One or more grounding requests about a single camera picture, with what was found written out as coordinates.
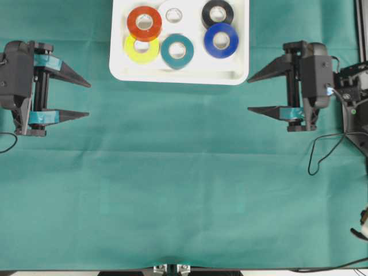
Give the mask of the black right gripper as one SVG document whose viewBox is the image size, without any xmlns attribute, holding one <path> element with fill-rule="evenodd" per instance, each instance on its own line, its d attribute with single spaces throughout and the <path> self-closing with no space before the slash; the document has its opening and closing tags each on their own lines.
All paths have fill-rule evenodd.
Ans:
<svg viewBox="0 0 368 276">
<path fill-rule="evenodd" d="M 283 45 L 284 55 L 275 58 L 248 79 L 248 83 L 286 77 L 287 106 L 251 107 L 249 111 L 288 123 L 289 132 L 314 131 L 318 111 L 312 106 L 312 98 L 301 93 L 301 61 L 319 54 L 318 43 L 297 41 Z"/>
</svg>

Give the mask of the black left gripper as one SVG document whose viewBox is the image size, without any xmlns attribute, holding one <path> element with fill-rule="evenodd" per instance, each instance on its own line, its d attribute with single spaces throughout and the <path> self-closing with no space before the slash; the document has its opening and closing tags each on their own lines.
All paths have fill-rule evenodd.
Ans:
<svg viewBox="0 0 368 276">
<path fill-rule="evenodd" d="M 64 61 L 52 55 L 53 46 L 35 41 L 25 42 L 33 49 L 33 81 L 30 98 L 21 107 L 11 110 L 15 135 L 45 136 L 45 128 L 52 124 L 77 120 L 89 113 L 47 108 L 49 79 L 91 87 Z"/>
</svg>

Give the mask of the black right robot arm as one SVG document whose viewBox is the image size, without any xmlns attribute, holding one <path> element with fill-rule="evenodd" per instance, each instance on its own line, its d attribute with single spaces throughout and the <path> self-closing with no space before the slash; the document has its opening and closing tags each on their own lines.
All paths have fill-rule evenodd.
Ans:
<svg viewBox="0 0 368 276">
<path fill-rule="evenodd" d="M 322 43 L 296 41 L 283 45 L 284 54 L 250 77 L 257 82 L 286 78 L 287 105 L 252 107 L 250 111 L 286 121 L 289 132 L 315 131 L 319 111 L 331 97 L 342 104 L 343 133 L 367 154 L 367 62 L 334 70 L 334 57 Z"/>
</svg>

